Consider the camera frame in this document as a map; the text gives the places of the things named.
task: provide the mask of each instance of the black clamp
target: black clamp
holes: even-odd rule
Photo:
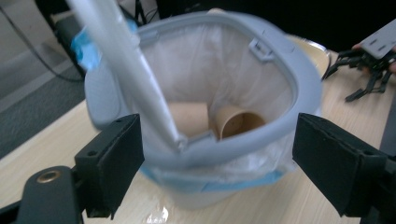
[[[293,159],[340,216],[396,223],[396,159],[330,121],[300,114]]]
[[[76,156],[72,169],[55,166],[32,175],[22,199],[0,209],[0,223],[83,223],[113,218],[144,161],[140,119],[112,122]]]

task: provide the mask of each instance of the table surface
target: table surface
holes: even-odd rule
[[[391,78],[383,94],[370,94],[346,103],[345,97],[364,88],[368,77],[347,66],[341,67],[322,83],[322,117],[379,148],[395,94],[395,79]],[[82,102],[0,160],[0,207],[19,200],[25,181],[34,173],[56,165],[74,166],[74,156],[97,134]],[[86,223],[149,223],[149,217],[159,217],[164,209],[168,213],[166,223],[360,222],[359,218],[339,217],[300,169],[274,185],[246,189],[193,211],[174,206],[160,188],[138,173],[113,221],[84,219]]]

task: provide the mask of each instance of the paper cup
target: paper cup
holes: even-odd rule
[[[193,137],[209,130],[206,103],[169,103],[168,106],[179,132]]]
[[[292,40],[304,51],[317,68],[320,76],[323,76],[326,73],[332,63],[332,56],[325,47],[296,35],[288,35],[288,39]]]
[[[216,114],[219,139],[256,129],[265,124],[259,114],[235,105],[226,105]]]

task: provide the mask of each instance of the brown paper cup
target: brown paper cup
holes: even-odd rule
[[[216,114],[219,139],[256,129],[265,124],[259,114],[235,105],[226,105]]]
[[[169,103],[169,110],[177,129],[188,137],[209,130],[209,116],[206,103]]]

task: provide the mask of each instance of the metal screw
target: metal screw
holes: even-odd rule
[[[48,172],[40,175],[37,178],[37,182],[40,183],[40,184],[46,184],[46,183],[51,182],[52,180],[55,180],[59,176],[61,176],[61,172],[60,171],[57,171],[57,170],[48,171]]]

